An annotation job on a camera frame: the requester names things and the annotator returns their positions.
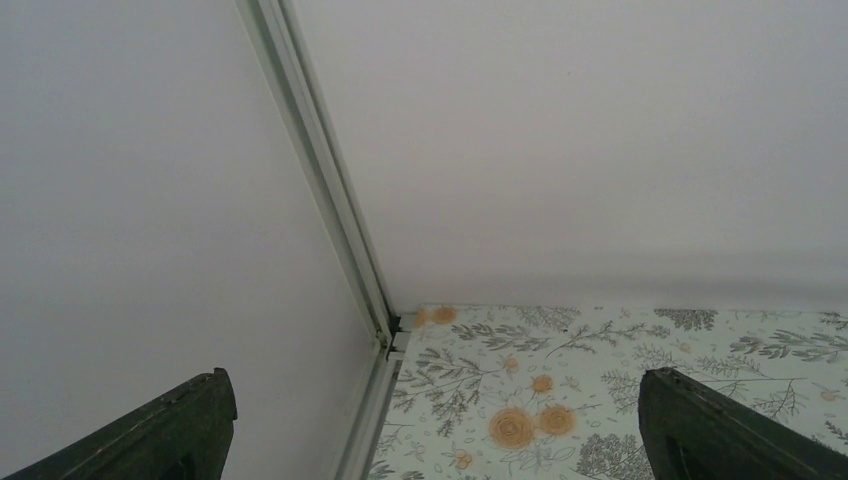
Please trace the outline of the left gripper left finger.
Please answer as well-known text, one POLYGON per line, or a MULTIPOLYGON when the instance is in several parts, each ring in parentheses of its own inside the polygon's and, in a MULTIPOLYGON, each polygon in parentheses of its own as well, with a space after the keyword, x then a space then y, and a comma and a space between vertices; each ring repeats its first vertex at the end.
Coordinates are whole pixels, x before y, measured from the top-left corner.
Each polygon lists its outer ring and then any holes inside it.
POLYGON ((10 479, 219 479, 238 418, 227 371, 157 396, 10 479))

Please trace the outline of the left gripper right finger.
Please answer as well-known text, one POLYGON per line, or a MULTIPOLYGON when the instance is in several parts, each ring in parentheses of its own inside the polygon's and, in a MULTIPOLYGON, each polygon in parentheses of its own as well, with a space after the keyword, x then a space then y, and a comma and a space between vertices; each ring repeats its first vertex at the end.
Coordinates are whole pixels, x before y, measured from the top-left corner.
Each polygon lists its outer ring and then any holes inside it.
POLYGON ((845 479, 847 457, 671 368, 647 370, 639 431, 657 479, 845 479))

